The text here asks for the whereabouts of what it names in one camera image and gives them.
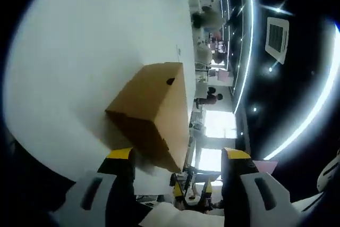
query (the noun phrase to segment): brown cardboard box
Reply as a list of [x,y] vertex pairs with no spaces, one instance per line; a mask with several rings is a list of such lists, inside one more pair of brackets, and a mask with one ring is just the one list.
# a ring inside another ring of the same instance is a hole
[[130,143],[153,164],[181,172],[189,143],[183,64],[144,66],[106,109]]

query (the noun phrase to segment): table surface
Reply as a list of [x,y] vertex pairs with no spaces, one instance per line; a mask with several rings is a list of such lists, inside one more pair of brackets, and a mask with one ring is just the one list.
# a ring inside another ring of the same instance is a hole
[[6,124],[38,161],[77,180],[108,144],[126,142],[104,110],[143,65],[183,62],[190,117],[192,46],[188,0],[34,0],[10,48]]

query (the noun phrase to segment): ceiling light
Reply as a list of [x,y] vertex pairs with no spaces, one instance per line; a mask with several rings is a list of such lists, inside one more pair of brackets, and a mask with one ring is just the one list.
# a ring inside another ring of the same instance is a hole
[[333,60],[331,63],[332,65],[330,67],[327,81],[325,83],[325,86],[321,92],[321,95],[318,101],[316,102],[315,106],[313,107],[312,111],[309,113],[307,118],[297,128],[297,130],[295,130],[294,133],[289,138],[287,138],[286,141],[282,143],[282,145],[280,145],[271,154],[265,157],[264,160],[267,161],[273,158],[275,155],[277,155],[283,149],[285,149],[288,145],[290,145],[307,128],[307,126],[313,121],[315,116],[319,113],[327,97],[329,96],[333,83],[336,79],[337,72],[338,72],[339,65],[340,65],[339,55],[340,55],[340,32],[339,32],[339,29],[335,26],[335,43],[334,43],[334,51],[333,51],[333,56],[332,56]]
[[248,60],[247,60],[247,63],[246,63],[247,65],[245,66],[243,83],[242,83],[239,99],[237,100],[237,104],[236,104],[234,114],[237,112],[237,109],[239,109],[239,104],[240,104],[240,101],[241,101],[241,98],[242,98],[242,95],[243,95],[244,86],[245,86],[245,83],[246,83],[247,77],[248,77],[249,64],[250,64],[251,53],[252,53],[252,49],[253,49],[253,35],[254,35],[254,1],[253,0],[250,0],[250,26],[251,26],[251,28],[250,28],[250,43],[249,43]]

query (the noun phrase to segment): white table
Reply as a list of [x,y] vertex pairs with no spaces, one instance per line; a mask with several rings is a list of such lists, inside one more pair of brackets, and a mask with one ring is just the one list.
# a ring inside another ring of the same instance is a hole
[[[184,63],[190,117],[192,45],[188,0],[34,0],[8,57],[6,124],[39,162],[77,180],[98,169],[106,144],[126,142],[104,110],[143,65]],[[137,194],[168,186],[168,171],[151,175],[137,170]]]

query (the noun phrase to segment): desk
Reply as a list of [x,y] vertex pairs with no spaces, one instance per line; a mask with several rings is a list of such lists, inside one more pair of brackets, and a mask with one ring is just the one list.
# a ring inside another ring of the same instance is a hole
[[[105,108],[143,65],[167,61],[184,64],[190,118],[188,0],[34,0],[9,51],[6,125],[34,158],[76,181],[98,169],[109,141],[126,146]],[[136,183],[143,175],[137,170]]]

